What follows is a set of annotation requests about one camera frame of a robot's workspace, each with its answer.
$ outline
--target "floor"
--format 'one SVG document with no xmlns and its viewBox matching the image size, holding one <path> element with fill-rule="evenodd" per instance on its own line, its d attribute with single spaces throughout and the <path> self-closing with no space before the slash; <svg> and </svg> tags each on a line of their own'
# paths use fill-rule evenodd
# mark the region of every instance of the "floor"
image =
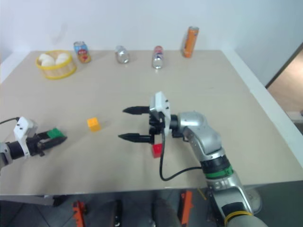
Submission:
<svg viewBox="0 0 303 227">
<path fill-rule="evenodd" d="M 208 201 L 197 190 L 193 192 L 193 209 L 188 227 L 215 227 L 207 222 Z M 121 192 L 68 196 L 58 207 L 1 201 L 1 227 L 75 227 L 72 202 L 83 201 L 88 206 L 85 221 L 88 227 L 106 226 L 111 201 L 121 199 L 123 227 L 152 227 L 151 201 L 166 199 L 177 211 L 181 190 Z M 263 208 L 256 216 L 269 227 L 301 226 L 303 223 L 303 181 L 276 183 L 258 188 Z"/>
<path fill-rule="evenodd" d="M 303 110 L 303 50 L 269 86 L 268 91 L 284 111 Z"/>
</svg>

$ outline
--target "yellow ring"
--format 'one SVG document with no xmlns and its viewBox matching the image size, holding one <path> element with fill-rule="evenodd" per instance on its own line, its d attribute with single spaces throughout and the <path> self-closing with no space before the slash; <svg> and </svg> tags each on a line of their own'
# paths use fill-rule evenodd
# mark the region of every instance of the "yellow ring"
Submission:
<svg viewBox="0 0 303 227">
<path fill-rule="evenodd" d="M 49 77 L 49 76 L 45 76 L 47 79 L 62 79 L 62 78 L 65 78 L 65 77 L 68 77 L 70 76 L 71 74 L 73 74 L 75 71 L 76 71 L 77 67 L 75 66 L 74 69 L 72 69 L 70 72 L 68 73 L 65 73 L 59 77 Z"/>
<path fill-rule="evenodd" d="M 71 53 L 69 51 L 55 50 L 55 51 L 48 51 L 48 52 L 45 52 L 45 53 L 51 53 L 51 52 L 64 52 L 64 53 L 67 53 L 68 54 L 68 59 L 65 62 L 63 62 L 63 63 L 61 63 L 59 65 L 41 66 L 39 64 L 39 57 L 37 57 L 36 58 L 36 66 L 38 68 L 43 69 L 43 70 L 57 70 L 57 69 L 60 69 L 60 68 L 62 68 L 64 66 L 68 65 L 71 62 L 71 60 L 72 60 Z"/>
<path fill-rule="evenodd" d="M 230 213 L 229 215 L 226 216 L 226 218 L 225 218 L 225 220 L 224 220 L 224 225 L 226 226 L 228 220 L 229 220 L 231 217 L 236 216 L 236 215 L 241 215 L 241 214 L 252 216 L 252 213 L 247 212 L 247 211 L 235 211 L 235 212 Z"/>
</svg>

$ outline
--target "soda can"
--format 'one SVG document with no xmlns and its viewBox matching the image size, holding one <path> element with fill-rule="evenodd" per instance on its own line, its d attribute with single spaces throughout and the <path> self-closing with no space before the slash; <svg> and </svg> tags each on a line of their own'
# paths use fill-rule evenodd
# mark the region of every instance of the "soda can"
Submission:
<svg viewBox="0 0 303 227">
<path fill-rule="evenodd" d="M 125 64 L 129 62 L 129 53 L 123 46 L 116 46 L 115 53 L 119 63 Z"/>
<path fill-rule="evenodd" d="M 151 65 L 155 69 L 161 69 L 163 66 L 163 48 L 161 46 L 156 46 L 152 54 Z"/>
<path fill-rule="evenodd" d="M 199 33 L 198 27 L 191 26 L 188 28 L 187 37 L 183 48 L 184 57 L 190 58 L 191 55 L 193 54 L 198 33 Z"/>
<path fill-rule="evenodd" d="M 82 63 L 90 62 L 89 49 L 83 41 L 74 42 L 74 50 Z"/>
</svg>

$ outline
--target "yellow block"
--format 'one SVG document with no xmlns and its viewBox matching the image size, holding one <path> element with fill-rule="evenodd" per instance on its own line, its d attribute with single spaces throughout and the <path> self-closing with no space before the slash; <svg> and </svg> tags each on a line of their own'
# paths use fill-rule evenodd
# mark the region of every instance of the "yellow block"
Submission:
<svg viewBox="0 0 303 227">
<path fill-rule="evenodd" d="M 98 119 L 96 117 L 87 119 L 87 125 L 91 131 L 99 131 L 101 129 Z"/>
</svg>

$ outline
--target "table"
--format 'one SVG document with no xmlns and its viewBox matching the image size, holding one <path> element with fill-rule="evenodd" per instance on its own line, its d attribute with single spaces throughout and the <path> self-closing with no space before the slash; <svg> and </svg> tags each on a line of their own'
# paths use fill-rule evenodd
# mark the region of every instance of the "table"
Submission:
<svg viewBox="0 0 303 227">
<path fill-rule="evenodd" d="M 191 59 L 166 51 L 161 70 L 151 67 L 152 51 L 131 51 L 126 65 L 117 63 L 113 51 L 95 51 L 88 64 L 74 56 L 77 71 L 61 80 L 42 76 L 35 66 L 40 53 L 31 52 L 2 83 L 0 120 L 25 116 L 38 123 L 38 132 L 57 127 L 68 139 L 44 157 L 21 158 L 3 168 L 1 195 L 206 187 L 200 170 L 163 182 L 151 145 L 118 138 L 148 133 L 148 115 L 122 110 L 148 105 L 157 91 L 169 99 L 172 114 L 195 110 L 207 117 L 244 185 L 303 179 L 292 151 L 221 51 L 196 51 Z M 91 117 L 98 117 L 102 130 L 89 131 Z M 14 140 L 13 126 L 1 126 L 1 141 Z M 197 165 L 187 143 L 168 137 L 165 176 Z"/>
</svg>

